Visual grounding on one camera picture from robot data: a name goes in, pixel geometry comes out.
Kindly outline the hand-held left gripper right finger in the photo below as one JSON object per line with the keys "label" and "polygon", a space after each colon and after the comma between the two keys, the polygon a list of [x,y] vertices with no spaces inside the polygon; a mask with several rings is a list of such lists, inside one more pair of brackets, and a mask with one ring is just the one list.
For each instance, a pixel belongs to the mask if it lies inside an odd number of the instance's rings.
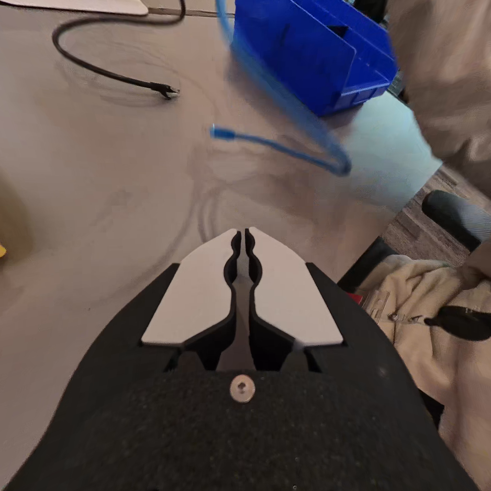
{"label": "hand-held left gripper right finger", "polygon": [[292,249],[256,227],[245,230],[249,336],[268,351],[337,346],[343,336],[310,274]]}

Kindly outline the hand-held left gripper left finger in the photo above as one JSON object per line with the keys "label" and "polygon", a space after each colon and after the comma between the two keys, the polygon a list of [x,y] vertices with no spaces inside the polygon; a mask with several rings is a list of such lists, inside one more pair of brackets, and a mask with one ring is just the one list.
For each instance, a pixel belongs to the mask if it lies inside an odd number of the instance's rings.
{"label": "hand-held left gripper left finger", "polygon": [[235,311],[234,281],[242,234],[230,229],[189,253],[179,264],[141,342],[184,347]]}

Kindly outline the blue plastic bin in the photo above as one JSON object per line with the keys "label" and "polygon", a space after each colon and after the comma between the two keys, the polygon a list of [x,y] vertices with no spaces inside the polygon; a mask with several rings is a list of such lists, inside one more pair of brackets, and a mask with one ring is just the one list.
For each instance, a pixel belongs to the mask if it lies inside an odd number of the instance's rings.
{"label": "blue plastic bin", "polygon": [[346,1],[236,1],[234,35],[320,117],[383,95],[398,71],[387,31]]}

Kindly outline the person's right forearm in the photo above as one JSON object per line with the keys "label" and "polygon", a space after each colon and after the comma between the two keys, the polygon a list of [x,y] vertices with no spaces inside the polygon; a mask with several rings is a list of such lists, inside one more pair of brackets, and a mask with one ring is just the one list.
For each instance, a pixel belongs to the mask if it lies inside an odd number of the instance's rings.
{"label": "person's right forearm", "polygon": [[433,156],[490,197],[490,1],[389,1],[388,13]]}

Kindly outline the beige hooded jacket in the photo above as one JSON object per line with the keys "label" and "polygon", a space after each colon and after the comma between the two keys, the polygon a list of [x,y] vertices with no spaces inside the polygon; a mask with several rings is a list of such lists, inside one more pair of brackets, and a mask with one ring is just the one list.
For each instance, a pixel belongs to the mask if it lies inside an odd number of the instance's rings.
{"label": "beige hooded jacket", "polygon": [[439,434],[480,490],[490,490],[490,339],[462,340],[428,326],[442,307],[490,314],[490,239],[463,265],[390,255],[356,293],[416,386],[444,406]]}

